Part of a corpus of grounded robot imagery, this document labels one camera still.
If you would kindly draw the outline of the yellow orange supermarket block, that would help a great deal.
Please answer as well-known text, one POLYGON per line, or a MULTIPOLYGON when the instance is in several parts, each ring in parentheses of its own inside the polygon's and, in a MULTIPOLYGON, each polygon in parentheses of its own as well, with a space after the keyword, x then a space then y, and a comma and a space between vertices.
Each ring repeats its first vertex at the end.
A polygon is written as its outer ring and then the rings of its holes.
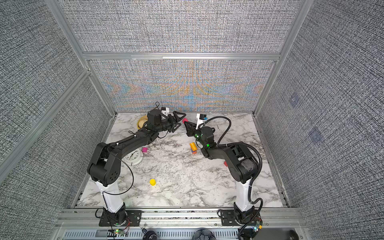
POLYGON ((197 146, 196 146, 195 143, 190 143, 190 147, 191 147, 191 151, 192 151, 192 152, 198 150, 198 148, 197 148, 197 146))

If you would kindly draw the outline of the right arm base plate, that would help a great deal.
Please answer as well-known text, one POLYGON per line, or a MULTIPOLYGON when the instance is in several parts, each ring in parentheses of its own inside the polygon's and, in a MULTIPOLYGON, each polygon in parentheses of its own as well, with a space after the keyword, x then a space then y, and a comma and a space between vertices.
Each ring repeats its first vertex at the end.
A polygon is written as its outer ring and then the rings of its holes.
POLYGON ((218 216, 221 220, 222 226, 224 227, 233 227, 241 225, 236 219, 236 214, 234 210, 220 209, 218 210, 218 216))

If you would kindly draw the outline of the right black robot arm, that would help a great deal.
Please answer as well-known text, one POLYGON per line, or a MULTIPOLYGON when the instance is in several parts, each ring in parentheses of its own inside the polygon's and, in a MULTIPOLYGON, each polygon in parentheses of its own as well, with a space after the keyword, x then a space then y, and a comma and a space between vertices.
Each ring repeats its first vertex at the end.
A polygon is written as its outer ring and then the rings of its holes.
POLYGON ((231 176, 237 182, 234 216, 236 221, 244 225, 256 214, 255 205, 261 199, 252 200, 253 183, 259 176, 263 161, 260 153, 253 146, 244 142, 218 144, 214 139, 215 129, 199 127, 197 124, 185 121, 187 136, 194 137, 201 145, 205 158, 222 159, 227 163, 231 176))

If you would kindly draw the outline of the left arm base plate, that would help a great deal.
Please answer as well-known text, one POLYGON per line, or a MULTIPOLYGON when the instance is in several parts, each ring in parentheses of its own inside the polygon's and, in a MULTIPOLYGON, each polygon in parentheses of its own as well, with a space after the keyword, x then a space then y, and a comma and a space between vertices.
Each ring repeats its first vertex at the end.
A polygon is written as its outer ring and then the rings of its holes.
POLYGON ((106 210, 103 210, 100 216, 99 227, 138 227, 141 222, 142 213, 140 210, 126 210, 124 221, 119 224, 117 220, 108 215, 106 210))

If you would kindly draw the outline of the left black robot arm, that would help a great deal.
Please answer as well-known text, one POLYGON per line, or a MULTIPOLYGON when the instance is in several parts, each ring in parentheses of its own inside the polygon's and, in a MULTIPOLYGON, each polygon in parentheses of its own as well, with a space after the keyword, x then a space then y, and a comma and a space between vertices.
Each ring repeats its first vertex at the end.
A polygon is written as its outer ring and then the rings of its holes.
POLYGON ((166 115, 161 109, 152 109, 147 113, 143 127, 131 136, 106 144, 99 143, 91 157, 87 172, 95 182, 104 201, 103 216, 111 226, 123 226, 128 223, 126 205, 120 192, 118 178, 122 164, 128 165, 123 158, 141 147, 151 144, 161 132, 173 133, 182 124, 185 113, 174 111, 166 115))

